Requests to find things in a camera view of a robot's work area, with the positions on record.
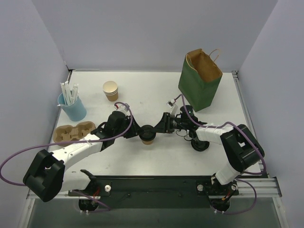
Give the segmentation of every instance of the light blue plastic cup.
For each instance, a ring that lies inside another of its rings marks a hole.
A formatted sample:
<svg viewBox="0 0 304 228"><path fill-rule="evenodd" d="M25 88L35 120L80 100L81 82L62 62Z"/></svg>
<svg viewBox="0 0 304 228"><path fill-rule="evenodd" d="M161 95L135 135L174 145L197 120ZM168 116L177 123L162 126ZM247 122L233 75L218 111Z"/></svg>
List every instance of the light blue plastic cup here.
<svg viewBox="0 0 304 228"><path fill-rule="evenodd" d="M58 104L61 104L63 111L65 111L71 121L80 121L86 116L86 109L79 97L74 104L65 105L63 94L60 94L58 97Z"/></svg>

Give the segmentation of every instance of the white wall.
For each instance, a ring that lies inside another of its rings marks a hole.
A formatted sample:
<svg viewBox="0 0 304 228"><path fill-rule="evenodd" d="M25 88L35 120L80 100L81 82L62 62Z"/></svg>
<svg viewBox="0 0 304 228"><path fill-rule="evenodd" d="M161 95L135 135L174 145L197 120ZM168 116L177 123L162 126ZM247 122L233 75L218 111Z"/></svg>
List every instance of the white wall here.
<svg viewBox="0 0 304 228"><path fill-rule="evenodd" d="M67 68L30 0L0 1L0 162L14 152L47 143L58 108L59 82ZM22 182L37 151L4 167L3 175ZM0 181L0 227L18 225L27 187Z"/></svg>
<svg viewBox="0 0 304 228"><path fill-rule="evenodd" d="M304 1L279 0L239 78L291 227L304 227Z"/></svg>
<svg viewBox="0 0 304 228"><path fill-rule="evenodd" d="M180 71L197 48L244 62L277 0L32 0L70 69Z"/></svg>

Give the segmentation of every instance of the white knob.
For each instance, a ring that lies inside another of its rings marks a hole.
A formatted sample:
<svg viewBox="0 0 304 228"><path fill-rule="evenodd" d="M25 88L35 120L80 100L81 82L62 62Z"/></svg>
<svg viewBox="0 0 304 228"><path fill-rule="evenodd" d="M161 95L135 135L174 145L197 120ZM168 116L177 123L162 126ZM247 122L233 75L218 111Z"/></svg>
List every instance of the white knob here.
<svg viewBox="0 0 304 228"><path fill-rule="evenodd" d="M110 186L110 185L106 185L106 186L104 187L104 190L105 190L106 192L111 191L111 186Z"/></svg>

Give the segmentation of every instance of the green paper bag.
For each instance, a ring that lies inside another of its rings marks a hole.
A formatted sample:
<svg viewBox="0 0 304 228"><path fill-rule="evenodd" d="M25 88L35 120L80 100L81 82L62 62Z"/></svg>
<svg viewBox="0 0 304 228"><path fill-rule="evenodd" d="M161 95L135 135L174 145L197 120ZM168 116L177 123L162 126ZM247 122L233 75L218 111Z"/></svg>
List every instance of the green paper bag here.
<svg viewBox="0 0 304 228"><path fill-rule="evenodd" d="M219 56L212 60L210 55L202 49L191 51L182 67L179 89L196 112L211 105L223 75L214 63Z"/></svg>

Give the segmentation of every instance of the white table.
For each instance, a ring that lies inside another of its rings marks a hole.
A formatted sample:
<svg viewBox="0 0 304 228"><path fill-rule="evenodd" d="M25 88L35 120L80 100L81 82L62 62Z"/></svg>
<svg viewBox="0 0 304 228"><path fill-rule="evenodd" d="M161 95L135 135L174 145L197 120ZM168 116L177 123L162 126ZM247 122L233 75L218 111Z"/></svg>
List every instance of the white table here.
<svg viewBox="0 0 304 228"><path fill-rule="evenodd" d="M82 121L92 121L96 126L107 121L114 111L114 102L106 99L102 85L113 80L118 84L118 101L130 105L137 123L155 126L162 113L169 112L166 103L181 93L178 89L180 75L172 72L73 71L70 84L79 84L79 96L87 109ZM70 121L63 110L59 115L57 126L79 123ZM208 123L246 124L231 73L223 74L212 105L195 115ZM58 148L53 146L49 151ZM139 137L116 139L114 145L83 159L69 170L86 169L93 175L212 175L227 161L221 145L211 143L206 151L198 152L190 142L173 133L157 134L152 145L144 145ZM259 172L259 165L249 167L248 171Z"/></svg>

